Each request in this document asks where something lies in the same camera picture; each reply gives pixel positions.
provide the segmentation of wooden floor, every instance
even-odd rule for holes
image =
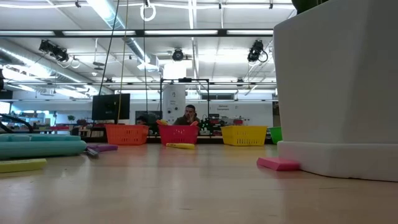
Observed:
[[[158,144],[0,174],[0,223],[397,223],[398,184],[257,167],[275,147]]]

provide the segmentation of rope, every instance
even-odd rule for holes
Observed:
[[[129,18],[129,8],[126,7],[126,29],[124,30],[124,38],[127,37],[127,23]],[[120,79],[120,93],[119,93],[119,109],[118,109],[118,122],[120,119],[120,109],[122,105],[122,87],[123,87],[123,71],[124,71],[124,57],[126,55],[126,43],[123,44],[123,60],[122,60],[122,74]]]
[[[146,52],[146,42],[145,42],[145,37],[144,37],[144,52]],[[144,69],[144,75],[145,75],[145,99],[146,99],[146,110],[147,110],[147,118],[148,118],[148,84],[147,84],[147,68],[146,68],[146,66],[147,66],[147,62],[145,62],[145,58],[144,58],[144,65],[145,65],[145,69]]]

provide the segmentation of computer monitor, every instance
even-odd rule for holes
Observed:
[[[119,94],[93,97],[93,120],[115,120],[117,123]],[[122,94],[119,119],[130,119],[130,94]]]
[[[148,124],[156,124],[158,119],[161,119],[160,111],[136,111],[136,119],[139,117],[145,117],[147,119]]]

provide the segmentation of red basket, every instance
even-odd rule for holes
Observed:
[[[167,143],[195,144],[198,139],[199,127],[183,125],[159,125],[159,131],[163,145],[166,145]]]
[[[147,142],[148,126],[106,124],[105,128],[109,144],[138,146]]]

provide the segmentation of yellow sponge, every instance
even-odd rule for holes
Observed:
[[[167,147],[176,147],[179,149],[195,149],[194,144],[185,144],[185,143],[167,143]]]
[[[21,161],[0,161],[0,173],[19,172],[41,169],[47,164],[45,159],[28,159]]]

